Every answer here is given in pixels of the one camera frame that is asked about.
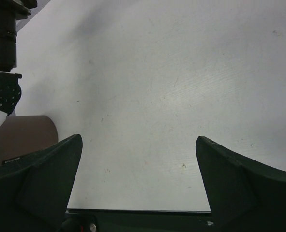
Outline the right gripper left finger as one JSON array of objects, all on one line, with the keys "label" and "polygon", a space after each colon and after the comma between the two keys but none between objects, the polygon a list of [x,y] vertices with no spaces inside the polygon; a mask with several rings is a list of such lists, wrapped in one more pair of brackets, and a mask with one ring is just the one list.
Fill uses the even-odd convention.
[{"label": "right gripper left finger", "polygon": [[0,166],[0,232],[55,232],[61,225],[82,154],[82,137]]}]

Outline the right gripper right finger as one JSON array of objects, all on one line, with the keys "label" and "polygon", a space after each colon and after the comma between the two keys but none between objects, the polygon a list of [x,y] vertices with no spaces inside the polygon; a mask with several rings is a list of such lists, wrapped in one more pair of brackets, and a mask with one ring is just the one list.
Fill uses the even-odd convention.
[{"label": "right gripper right finger", "polygon": [[216,228],[286,232],[286,172],[199,136],[196,157]]}]

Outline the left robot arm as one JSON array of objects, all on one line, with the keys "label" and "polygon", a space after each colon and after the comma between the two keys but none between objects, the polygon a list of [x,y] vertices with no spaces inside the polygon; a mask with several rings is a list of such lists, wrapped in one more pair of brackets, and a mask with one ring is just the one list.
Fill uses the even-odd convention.
[{"label": "left robot arm", "polygon": [[16,23],[27,19],[37,7],[35,0],[0,0],[0,126],[21,98],[18,84],[21,74],[11,73],[16,67]]}]

